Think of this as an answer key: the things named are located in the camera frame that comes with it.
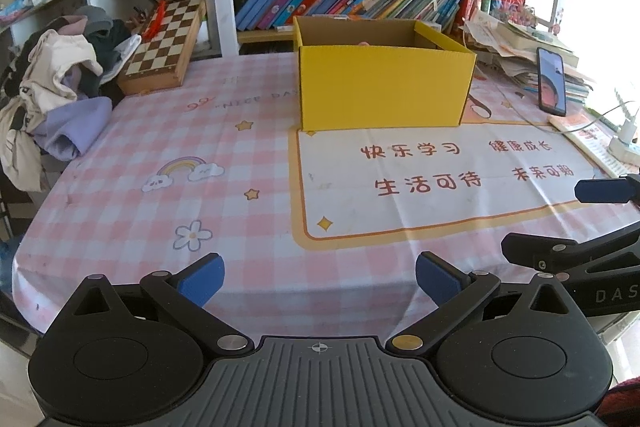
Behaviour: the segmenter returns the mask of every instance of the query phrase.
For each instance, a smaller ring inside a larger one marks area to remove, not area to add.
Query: yellow box
[[[476,54],[423,22],[295,17],[294,31],[304,131],[460,125]]]

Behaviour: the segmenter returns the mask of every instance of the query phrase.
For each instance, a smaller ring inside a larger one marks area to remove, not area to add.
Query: smartphone
[[[544,48],[538,48],[538,105],[549,114],[566,116],[562,57]]]

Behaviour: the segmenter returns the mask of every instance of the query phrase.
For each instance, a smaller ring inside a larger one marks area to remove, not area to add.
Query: white cloth
[[[138,46],[142,43],[142,37],[140,35],[133,35],[126,41],[121,42],[115,47],[115,50],[120,54],[120,58],[115,63],[114,67],[109,71],[105,71],[100,77],[100,85],[106,84],[110,80],[113,80],[118,73],[122,71],[124,64],[131,58],[136,52]]]
[[[40,149],[23,130],[11,129],[16,110],[24,102],[14,96],[0,110],[0,161],[2,170],[18,190],[40,192]]]
[[[84,64],[96,75],[102,67],[94,47],[82,35],[58,35],[54,30],[42,34],[29,54],[30,65],[20,83],[20,98],[27,109],[25,130],[33,131],[50,110],[75,102],[78,96],[62,84],[65,73],[76,64]]]

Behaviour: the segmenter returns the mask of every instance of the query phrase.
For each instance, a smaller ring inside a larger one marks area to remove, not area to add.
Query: crosshair marking
[[[331,348],[326,344],[323,344],[322,342],[318,342],[317,344],[311,346],[311,349],[313,349],[316,353],[324,353],[327,349]]]

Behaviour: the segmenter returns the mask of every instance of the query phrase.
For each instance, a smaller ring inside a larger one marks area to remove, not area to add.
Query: table
[[[216,58],[120,103],[16,254],[24,317],[46,331],[88,274],[134,283],[215,251],[226,279],[206,309],[254,341],[384,342],[434,309],[415,283],[423,250],[526,282],[501,256],[508,232],[586,241],[640,217],[575,201],[575,182],[601,172],[522,121],[546,118],[495,71],[477,72],[459,128],[297,132],[296,86],[292,54]]]

